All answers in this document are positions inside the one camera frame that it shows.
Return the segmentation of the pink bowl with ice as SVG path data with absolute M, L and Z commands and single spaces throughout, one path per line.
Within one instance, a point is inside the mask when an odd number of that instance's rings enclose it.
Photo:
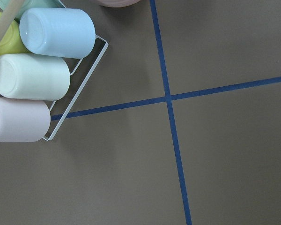
M 110 8 L 122 8 L 140 2 L 140 0 L 94 0 L 95 3 Z

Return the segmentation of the blue cup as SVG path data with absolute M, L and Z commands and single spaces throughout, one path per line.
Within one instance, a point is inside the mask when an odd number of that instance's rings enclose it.
M 31 8 L 20 19 L 20 36 L 35 54 L 82 59 L 96 41 L 90 16 L 81 9 Z

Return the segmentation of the white cup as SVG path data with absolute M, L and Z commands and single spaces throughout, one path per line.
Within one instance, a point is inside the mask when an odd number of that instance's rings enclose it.
M 55 101 L 65 96 L 69 86 L 69 68 L 60 57 L 0 56 L 0 94 L 6 98 Z

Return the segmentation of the pink cup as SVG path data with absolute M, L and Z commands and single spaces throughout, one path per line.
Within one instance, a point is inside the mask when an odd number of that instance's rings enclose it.
M 0 97 L 0 142 L 36 142 L 47 133 L 50 122 L 45 102 Z

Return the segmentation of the yellow cup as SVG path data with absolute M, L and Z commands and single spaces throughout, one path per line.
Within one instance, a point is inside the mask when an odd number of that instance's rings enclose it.
M 19 24 L 15 20 L 13 20 L 0 42 L 0 56 L 14 53 L 30 53 L 21 40 Z

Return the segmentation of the green cup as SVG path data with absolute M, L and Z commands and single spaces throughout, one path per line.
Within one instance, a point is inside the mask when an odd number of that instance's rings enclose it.
M 9 0 L 0 0 L 0 8 L 5 10 L 9 4 Z M 62 5 L 58 0 L 26 0 L 15 16 L 16 19 L 20 20 L 23 13 L 30 8 L 61 8 Z

